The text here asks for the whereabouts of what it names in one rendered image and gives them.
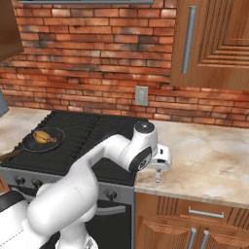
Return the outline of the wooden base cupboard door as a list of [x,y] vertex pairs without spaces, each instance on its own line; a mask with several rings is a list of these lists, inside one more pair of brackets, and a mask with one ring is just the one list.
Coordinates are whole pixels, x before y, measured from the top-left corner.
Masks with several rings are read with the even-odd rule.
[[190,222],[137,215],[135,249],[187,249],[191,228],[197,236],[199,226]]
[[199,249],[204,230],[209,231],[204,249],[249,249],[249,231],[215,226],[200,227],[195,249]]

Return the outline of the grey extractor hood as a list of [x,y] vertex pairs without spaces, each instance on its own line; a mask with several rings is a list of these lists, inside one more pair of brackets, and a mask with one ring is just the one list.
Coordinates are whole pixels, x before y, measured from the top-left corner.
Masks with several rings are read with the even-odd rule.
[[22,4],[40,5],[153,5],[154,0],[18,0]]

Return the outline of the black oven door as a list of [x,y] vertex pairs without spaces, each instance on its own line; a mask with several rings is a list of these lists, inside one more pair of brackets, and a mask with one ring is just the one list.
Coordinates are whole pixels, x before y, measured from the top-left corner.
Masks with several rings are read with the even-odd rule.
[[132,249],[131,206],[118,202],[99,200],[97,208],[124,206],[125,213],[98,216],[86,222],[89,235],[95,240],[98,249]]

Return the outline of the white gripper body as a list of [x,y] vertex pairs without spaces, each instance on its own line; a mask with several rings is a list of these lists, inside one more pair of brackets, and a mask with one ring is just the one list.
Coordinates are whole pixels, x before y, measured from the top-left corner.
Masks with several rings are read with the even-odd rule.
[[168,170],[171,167],[171,156],[166,146],[158,145],[158,152],[152,157],[150,166],[156,170]]

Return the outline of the yellow cooked chicken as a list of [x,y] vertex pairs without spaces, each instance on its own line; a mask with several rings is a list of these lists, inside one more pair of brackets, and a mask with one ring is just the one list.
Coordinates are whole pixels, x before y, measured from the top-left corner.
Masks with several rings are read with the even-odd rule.
[[57,141],[56,138],[52,138],[43,130],[35,130],[33,132],[33,137],[40,144],[55,143]]

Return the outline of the grey wall socket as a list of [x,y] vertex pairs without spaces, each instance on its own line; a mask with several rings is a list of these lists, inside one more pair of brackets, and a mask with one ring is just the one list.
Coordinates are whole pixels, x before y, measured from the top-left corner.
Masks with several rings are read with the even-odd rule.
[[135,87],[135,104],[140,106],[148,105],[148,88],[136,86]]

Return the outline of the black frying pan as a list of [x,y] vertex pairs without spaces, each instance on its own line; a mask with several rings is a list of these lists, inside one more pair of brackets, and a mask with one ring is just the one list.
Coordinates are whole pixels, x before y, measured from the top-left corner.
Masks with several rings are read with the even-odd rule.
[[[33,137],[33,132],[35,130],[43,130],[46,133],[48,133],[52,138],[56,138],[57,141],[55,143],[40,144]],[[59,147],[62,144],[64,138],[65,138],[65,133],[60,128],[57,127],[44,127],[44,128],[34,129],[23,138],[23,140],[16,149],[14,149],[12,152],[8,154],[0,156],[0,161],[8,160],[24,151],[30,153],[49,152]]]

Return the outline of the wooden drawer front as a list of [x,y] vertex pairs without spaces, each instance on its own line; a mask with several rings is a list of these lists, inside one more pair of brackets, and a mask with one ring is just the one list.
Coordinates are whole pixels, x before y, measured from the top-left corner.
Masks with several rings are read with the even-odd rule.
[[[225,218],[217,219],[190,214],[188,211],[189,206],[191,206],[193,210],[217,214],[224,212]],[[136,214],[157,218],[183,217],[195,220],[204,220],[249,231],[249,208],[230,207],[226,205],[180,199],[176,197],[137,193]]]

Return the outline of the black hob stove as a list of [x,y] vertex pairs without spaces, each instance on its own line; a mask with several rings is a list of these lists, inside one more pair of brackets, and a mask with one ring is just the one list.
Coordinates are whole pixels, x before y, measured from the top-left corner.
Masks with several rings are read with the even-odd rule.
[[[53,111],[38,124],[37,128],[60,128],[65,133],[62,144],[46,153],[24,151],[8,160],[0,161],[0,173],[11,187],[11,191],[21,193],[30,202],[38,193],[32,185],[33,179],[41,180],[43,185],[60,180],[68,173],[71,165],[102,138],[120,134],[131,139],[133,127],[138,122],[147,122],[147,120]],[[131,206],[131,245],[134,249],[134,180],[137,172],[130,173],[106,158],[97,162],[92,171],[99,187],[97,201],[111,201],[105,192],[113,190],[118,196],[112,202]],[[16,183],[17,176],[25,179],[22,186]],[[41,249],[55,249],[59,238],[60,234],[55,233]]]

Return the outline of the dark wooden wall cupboard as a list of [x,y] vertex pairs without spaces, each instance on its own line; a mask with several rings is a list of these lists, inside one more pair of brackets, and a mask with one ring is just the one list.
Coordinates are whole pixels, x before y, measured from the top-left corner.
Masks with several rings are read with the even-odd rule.
[[23,52],[11,0],[0,0],[0,62]]

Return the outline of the grey appliance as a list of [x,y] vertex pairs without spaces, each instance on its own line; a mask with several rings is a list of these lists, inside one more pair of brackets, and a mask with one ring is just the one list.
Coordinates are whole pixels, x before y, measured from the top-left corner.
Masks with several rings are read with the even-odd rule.
[[9,112],[8,104],[4,98],[2,90],[0,89],[0,118]]

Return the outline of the wooden wall cupboard door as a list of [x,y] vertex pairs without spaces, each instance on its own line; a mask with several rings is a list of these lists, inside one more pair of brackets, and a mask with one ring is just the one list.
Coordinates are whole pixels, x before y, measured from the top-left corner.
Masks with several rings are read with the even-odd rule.
[[[195,31],[182,74],[190,6],[197,6]],[[249,90],[249,0],[177,0],[170,84]]]

